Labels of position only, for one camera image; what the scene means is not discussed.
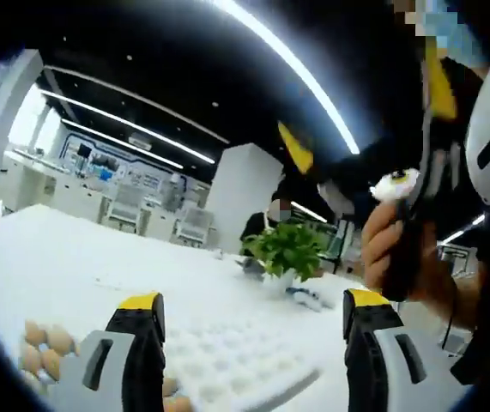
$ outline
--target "black ceiling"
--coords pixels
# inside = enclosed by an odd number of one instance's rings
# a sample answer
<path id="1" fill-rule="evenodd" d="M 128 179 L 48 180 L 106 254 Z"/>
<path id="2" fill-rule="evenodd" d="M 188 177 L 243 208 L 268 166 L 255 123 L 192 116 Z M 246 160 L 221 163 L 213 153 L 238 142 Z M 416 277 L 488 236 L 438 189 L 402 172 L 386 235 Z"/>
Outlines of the black ceiling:
<path id="1" fill-rule="evenodd" d="M 281 150 L 278 120 L 332 143 L 325 155 L 339 163 L 338 183 L 347 193 L 366 191 L 398 167 L 417 167 L 422 113 L 419 66 L 410 47 L 414 36 L 396 24 L 386 2 L 369 2 L 369 8 L 352 0 L 238 2 L 270 27 L 317 79 L 359 145 L 358 156 L 349 153 L 305 84 L 248 27 L 208 2 L 148 3 L 152 4 L 20 10 L 17 39 L 20 45 L 38 48 L 46 65 L 140 94 L 229 144 L 130 96 L 54 71 L 66 97 L 126 118 L 215 160 L 224 148 L 254 142 L 283 163 L 293 182 L 288 186 L 293 188 L 293 199 L 329 218 L 314 184 L 298 176 L 287 151 Z M 467 125 L 480 83 L 459 66 L 445 64 L 464 102 L 461 115 Z M 44 75 L 39 85 L 51 90 Z M 50 98 L 49 104 L 71 120 L 58 100 Z M 78 123 L 109 136 L 126 139 L 133 131 L 70 107 Z M 152 152 L 185 165 L 184 173 L 197 179 L 210 182 L 214 177 L 215 166 L 163 142 L 154 141 Z M 480 213 L 481 202 L 467 173 L 463 176 L 458 194 L 438 215 L 441 236 Z"/>

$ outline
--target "white egg tray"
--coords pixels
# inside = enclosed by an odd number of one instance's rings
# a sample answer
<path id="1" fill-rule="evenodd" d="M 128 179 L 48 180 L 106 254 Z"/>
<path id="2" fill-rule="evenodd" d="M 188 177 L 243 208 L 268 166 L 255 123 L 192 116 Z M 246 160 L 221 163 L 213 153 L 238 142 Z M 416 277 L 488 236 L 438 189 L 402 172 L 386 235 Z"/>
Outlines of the white egg tray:
<path id="1" fill-rule="evenodd" d="M 165 376 L 200 412 L 273 410 L 320 375 L 285 335 L 251 321 L 168 328 Z"/>

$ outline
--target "white flower pot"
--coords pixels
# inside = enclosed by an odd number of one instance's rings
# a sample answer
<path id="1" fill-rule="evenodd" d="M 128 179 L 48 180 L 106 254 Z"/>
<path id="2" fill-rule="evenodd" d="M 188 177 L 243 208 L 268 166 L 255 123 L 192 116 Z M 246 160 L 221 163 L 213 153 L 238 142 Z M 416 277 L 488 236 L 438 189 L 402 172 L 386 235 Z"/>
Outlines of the white flower pot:
<path id="1" fill-rule="evenodd" d="M 294 269 L 287 270 L 281 277 L 265 273 L 263 275 L 263 286 L 268 290 L 272 297 L 282 297 L 285 295 L 287 288 L 293 286 L 293 280 L 296 277 Z"/>

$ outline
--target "gray gripper part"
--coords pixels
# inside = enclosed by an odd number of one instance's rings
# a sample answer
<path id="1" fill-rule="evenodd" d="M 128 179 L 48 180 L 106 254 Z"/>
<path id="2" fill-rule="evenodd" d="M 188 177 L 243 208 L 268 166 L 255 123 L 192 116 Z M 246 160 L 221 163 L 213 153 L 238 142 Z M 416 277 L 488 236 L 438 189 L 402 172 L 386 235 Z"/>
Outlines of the gray gripper part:
<path id="1" fill-rule="evenodd" d="M 375 330 L 388 375 L 388 412 L 451 410 L 469 389 L 451 373 L 448 355 L 421 331 Z"/>
<path id="2" fill-rule="evenodd" d="M 95 330 L 78 357 L 62 358 L 60 381 L 49 387 L 56 411 L 123 411 L 123 374 L 134 335 Z"/>

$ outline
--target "green leaves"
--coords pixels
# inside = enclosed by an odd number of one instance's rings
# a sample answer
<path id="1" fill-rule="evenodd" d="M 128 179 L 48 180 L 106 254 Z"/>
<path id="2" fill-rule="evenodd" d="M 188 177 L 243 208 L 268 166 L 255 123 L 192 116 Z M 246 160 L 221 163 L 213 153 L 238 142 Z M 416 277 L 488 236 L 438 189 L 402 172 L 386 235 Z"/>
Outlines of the green leaves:
<path id="1" fill-rule="evenodd" d="M 294 269 L 301 281 L 312 277 L 319 267 L 320 242 L 315 232 L 302 225 L 280 223 L 273 231 L 245 238 L 243 247 L 265 263 L 274 276 Z"/>

